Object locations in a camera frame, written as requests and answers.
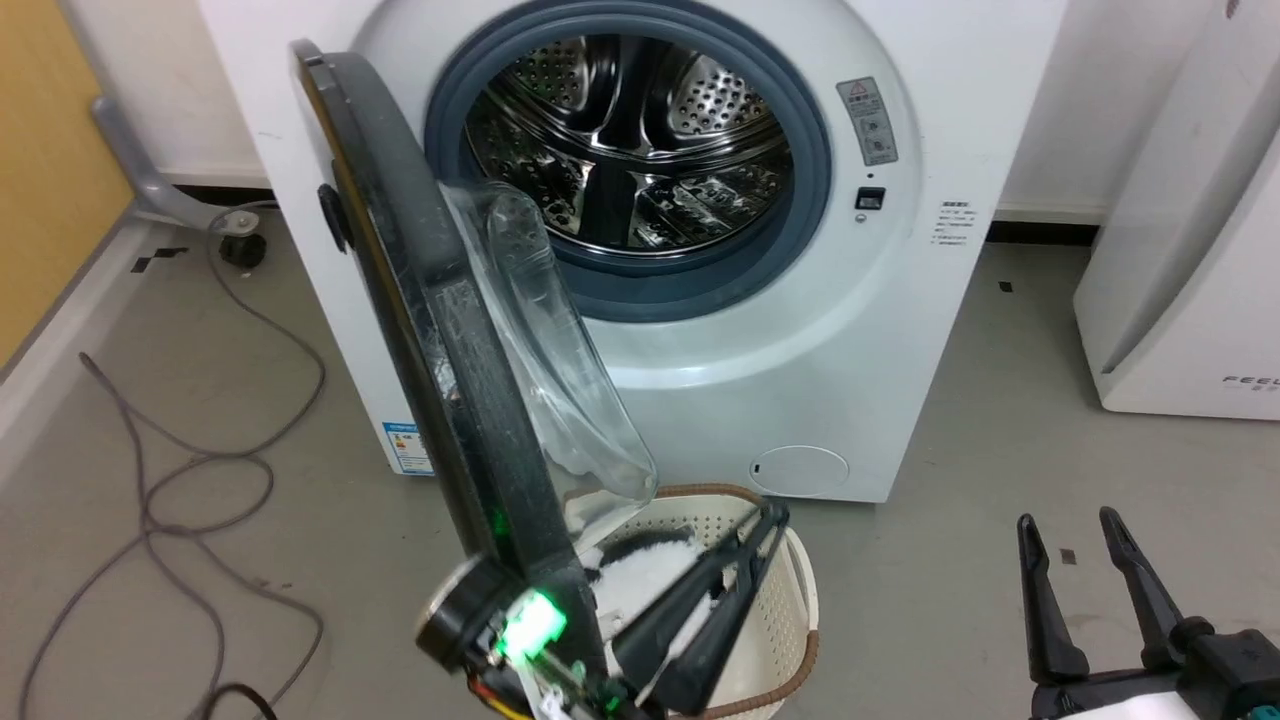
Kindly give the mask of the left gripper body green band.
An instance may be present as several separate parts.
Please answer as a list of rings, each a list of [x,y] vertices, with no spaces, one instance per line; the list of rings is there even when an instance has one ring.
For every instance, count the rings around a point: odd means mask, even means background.
[[[431,593],[415,644],[498,719],[640,719],[621,679],[558,657],[571,628],[556,601],[498,559],[472,556]]]

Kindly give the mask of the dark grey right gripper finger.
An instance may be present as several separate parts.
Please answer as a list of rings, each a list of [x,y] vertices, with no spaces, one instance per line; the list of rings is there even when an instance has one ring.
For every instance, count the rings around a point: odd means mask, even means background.
[[[1050,580],[1050,556],[1029,512],[1018,519],[1016,533],[1030,679],[1038,685],[1082,682],[1089,664],[1070,637]]]
[[[1170,635],[1184,616],[1152,562],[1146,557],[1120,512],[1103,506],[1098,512],[1112,565],[1121,573],[1139,625],[1140,661],[1147,670],[1175,670],[1185,664]]]

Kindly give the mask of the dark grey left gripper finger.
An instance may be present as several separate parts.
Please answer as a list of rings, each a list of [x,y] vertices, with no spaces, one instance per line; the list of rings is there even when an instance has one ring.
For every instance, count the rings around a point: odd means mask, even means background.
[[[658,618],[673,624],[669,634],[677,637],[713,585],[732,577],[678,652],[671,653],[669,642],[660,642],[666,665],[658,673],[658,702],[666,710],[699,715],[709,705],[788,524],[787,512],[742,518],[660,597]]]
[[[611,642],[622,679],[653,693],[712,693],[782,539],[782,503],[763,503],[737,520]],[[731,583],[685,648],[673,653],[677,634],[726,573]]]

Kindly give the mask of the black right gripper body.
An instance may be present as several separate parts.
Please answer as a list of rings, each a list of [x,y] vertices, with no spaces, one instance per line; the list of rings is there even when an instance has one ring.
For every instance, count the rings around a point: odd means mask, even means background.
[[[1276,719],[1279,653],[1257,629],[1175,628],[1172,669],[1100,673],[1039,683],[1032,719]]]

